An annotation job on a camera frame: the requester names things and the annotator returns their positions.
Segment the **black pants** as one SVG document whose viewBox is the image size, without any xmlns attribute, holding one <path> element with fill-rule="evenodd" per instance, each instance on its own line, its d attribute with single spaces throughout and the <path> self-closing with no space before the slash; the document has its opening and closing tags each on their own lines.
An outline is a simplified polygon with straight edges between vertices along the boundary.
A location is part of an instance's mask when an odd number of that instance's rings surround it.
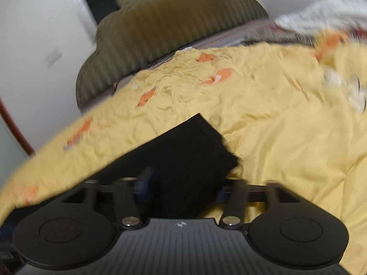
<svg viewBox="0 0 367 275">
<path fill-rule="evenodd" d="M 238 165 L 222 136 L 200 115 L 122 155 L 91 176 L 101 184 L 153 167 L 147 218 L 195 219 L 211 206 Z"/>
</svg>

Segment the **yellow carrot print bedsheet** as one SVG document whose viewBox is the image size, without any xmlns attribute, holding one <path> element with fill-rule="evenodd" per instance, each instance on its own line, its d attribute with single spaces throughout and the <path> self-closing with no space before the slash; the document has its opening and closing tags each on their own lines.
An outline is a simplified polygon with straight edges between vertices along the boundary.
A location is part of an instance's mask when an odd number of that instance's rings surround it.
<svg viewBox="0 0 367 275">
<path fill-rule="evenodd" d="M 55 136 L 8 179 L 1 219 L 70 189 L 113 160 L 201 114 L 241 160 L 234 175 L 281 182 L 340 218 L 342 265 L 366 273 L 366 46 L 321 60 L 300 45 L 177 52 Z"/>
</svg>

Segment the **striped mattress edge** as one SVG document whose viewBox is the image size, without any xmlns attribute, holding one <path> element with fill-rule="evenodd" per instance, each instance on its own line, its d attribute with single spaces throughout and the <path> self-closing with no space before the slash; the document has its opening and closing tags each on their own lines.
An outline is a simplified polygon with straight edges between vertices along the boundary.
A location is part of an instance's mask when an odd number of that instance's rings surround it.
<svg viewBox="0 0 367 275">
<path fill-rule="evenodd" d="M 248 46 L 261 42 L 281 45 L 299 44 L 313 47 L 314 36 L 307 34 L 302 35 L 284 30 L 278 27 L 274 21 L 263 19 L 216 33 L 215 35 L 188 44 L 179 50 L 186 51 L 191 48 L 202 50 L 207 48 L 233 47 L 237 45 Z"/>
</svg>

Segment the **olive green padded headboard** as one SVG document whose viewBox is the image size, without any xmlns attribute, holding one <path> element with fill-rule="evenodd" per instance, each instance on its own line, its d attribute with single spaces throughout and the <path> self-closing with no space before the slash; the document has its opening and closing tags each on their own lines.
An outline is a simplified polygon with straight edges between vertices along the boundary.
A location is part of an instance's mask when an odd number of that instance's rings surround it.
<svg viewBox="0 0 367 275">
<path fill-rule="evenodd" d="M 78 108 L 123 78 L 198 40 L 268 13 L 257 0 L 116 0 L 76 80 Z"/>
</svg>

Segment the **white patterned blanket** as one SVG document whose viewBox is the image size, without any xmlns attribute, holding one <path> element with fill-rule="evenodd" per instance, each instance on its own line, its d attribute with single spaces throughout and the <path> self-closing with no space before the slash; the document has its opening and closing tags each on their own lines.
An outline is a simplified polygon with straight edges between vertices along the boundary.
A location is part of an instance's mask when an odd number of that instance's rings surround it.
<svg viewBox="0 0 367 275">
<path fill-rule="evenodd" d="M 366 30 L 366 0 L 316 0 L 299 12 L 274 19 L 275 24 L 299 34 L 323 29 Z"/>
</svg>

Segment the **brown wooden door frame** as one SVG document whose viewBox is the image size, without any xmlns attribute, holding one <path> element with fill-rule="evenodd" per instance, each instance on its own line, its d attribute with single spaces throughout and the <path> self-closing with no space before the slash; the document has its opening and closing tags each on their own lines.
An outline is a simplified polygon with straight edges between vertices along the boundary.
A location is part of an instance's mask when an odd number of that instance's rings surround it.
<svg viewBox="0 0 367 275">
<path fill-rule="evenodd" d="M 34 149 L 31 147 L 29 142 L 25 139 L 19 128 L 17 127 L 16 123 L 12 119 L 9 111 L 6 109 L 4 103 L 2 100 L 0 100 L 0 111 L 1 111 L 1 117 L 3 118 L 5 124 L 8 126 L 8 129 L 12 133 L 13 137 L 16 139 L 16 141 L 20 144 L 22 149 L 28 154 L 32 155 L 34 154 Z"/>
</svg>

